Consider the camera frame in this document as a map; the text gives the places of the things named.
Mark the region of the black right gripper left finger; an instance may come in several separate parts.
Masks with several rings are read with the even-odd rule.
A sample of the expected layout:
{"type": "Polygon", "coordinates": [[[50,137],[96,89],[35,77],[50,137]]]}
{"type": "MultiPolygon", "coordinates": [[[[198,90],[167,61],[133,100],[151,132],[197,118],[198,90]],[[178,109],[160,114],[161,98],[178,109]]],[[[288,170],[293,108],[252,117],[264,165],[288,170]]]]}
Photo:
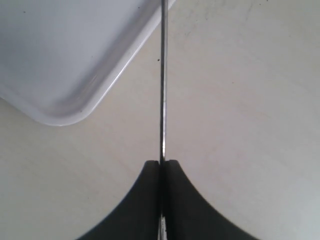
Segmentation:
{"type": "Polygon", "coordinates": [[[81,240],[156,240],[160,219],[160,164],[148,160],[116,208],[81,240]]]}

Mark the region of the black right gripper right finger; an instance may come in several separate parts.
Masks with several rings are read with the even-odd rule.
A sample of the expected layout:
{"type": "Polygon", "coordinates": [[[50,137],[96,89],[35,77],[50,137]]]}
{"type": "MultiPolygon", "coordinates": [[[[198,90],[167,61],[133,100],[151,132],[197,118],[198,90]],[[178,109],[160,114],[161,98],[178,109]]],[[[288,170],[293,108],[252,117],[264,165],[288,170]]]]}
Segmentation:
{"type": "Polygon", "coordinates": [[[255,240],[214,209],[197,191],[177,160],[163,170],[163,203],[168,240],[255,240]]]}

